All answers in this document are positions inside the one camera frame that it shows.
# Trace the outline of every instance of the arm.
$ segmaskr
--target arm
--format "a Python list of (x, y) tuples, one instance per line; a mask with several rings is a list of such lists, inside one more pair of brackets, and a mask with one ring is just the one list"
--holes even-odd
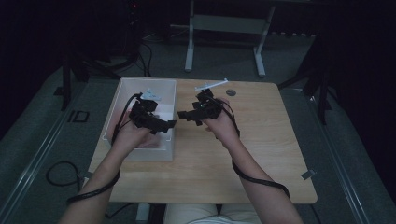
[[(240, 141), (231, 119), (224, 112), (217, 119), (205, 119), (203, 123), (228, 149), (233, 162), (244, 174), (273, 181)], [(282, 189), (252, 183), (242, 178), (241, 182), (262, 223), (303, 223)]]
[[(91, 192), (105, 186), (116, 176), (128, 154), (143, 141), (149, 129), (136, 128), (130, 121), (119, 132), (116, 142), (96, 168), (93, 176), (78, 194)], [(59, 223), (101, 223), (106, 212), (112, 188), (75, 203), (71, 203)]]

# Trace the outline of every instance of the white shorts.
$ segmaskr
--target white shorts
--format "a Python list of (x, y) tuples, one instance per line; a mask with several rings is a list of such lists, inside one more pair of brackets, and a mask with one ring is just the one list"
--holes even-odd
[[(214, 204), (169, 203), (166, 205), (163, 224), (186, 224), (205, 217), (213, 217), (217, 214), (218, 210)], [(224, 204), (219, 215), (232, 221), (252, 224), (261, 223), (250, 203)]]

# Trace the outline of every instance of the hand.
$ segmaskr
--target hand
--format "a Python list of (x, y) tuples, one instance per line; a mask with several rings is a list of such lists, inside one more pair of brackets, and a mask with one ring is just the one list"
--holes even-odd
[[(221, 101), (229, 105), (229, 101), (223, 98), (219, 98)], [(224, 108), (230, 112), (230, 107), (224, 104)], [(220, 140), (224, 147), (230, 148), (232, 144), (240, 142), (238, 133), (236, 132), (233, 122), (230, 117), (221, 111), (216, 119), (204, 119), (202, 120), (207, 125), (207, 130), (213, 132), (213, 134)]]
[(150, 132), (150, 129), (147, 128), (137, 128), (129, 118), (130, 113), (131, 111), (125, 113), (121, 124), (122, 128), (120, 128), (120, 132), (112, 147), (123, 152), (125, 156), (145, 142)]

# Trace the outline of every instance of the small round object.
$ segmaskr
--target small round object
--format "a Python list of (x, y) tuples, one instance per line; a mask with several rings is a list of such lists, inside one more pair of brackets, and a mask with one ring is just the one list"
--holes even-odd
[(228, 89), (225, 93), (227, 93), (227, 95), (229, 95), (229, 96), (235, 96), (236, 95), (236, 91), (235, 90), (231, 90), (231, 89)]

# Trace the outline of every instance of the black equipment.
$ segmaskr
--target black equipment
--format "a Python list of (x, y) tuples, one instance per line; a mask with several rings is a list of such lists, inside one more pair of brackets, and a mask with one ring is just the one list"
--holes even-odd
[(202, 119), (216, 119), (223, 109), (223, 102), (213, 98), (213, 93), (210, 89), (201, 91), (198, 95), (198, 102), (192, 103), (194, 110), (192, 111), (177, 111), (180, 119), (187, 121), (194, 120), (197, 126), (202, 125)]
[(167, 133), (170, 128), (174, 128), (176, 125), (175, 120), (162, 120), (157, 118), (152, 112), (157, 108), (157, 103), (152, 100), (144, 100), (141, 98), (143, 95), (142, 92), (133, 95), (128, 103), (125, 105), (122, 114), (120, 116), (120, 120), (116, 127), (114, 128), (114, 133), (111, 142), (114, 143), (120, 129), (123, 127), (122, 120), (125, 116), (126, 110), (128, 109), (129, 104), (132, 102), (134, 98), (136, 101), (134, 102), (134, 106), (132, 107), (131, 113), (129, 114), (129, 118), (136, 125), (137, 128), (148, 128), (151, 130), (151, 134), (156, 134), (157, 132)]

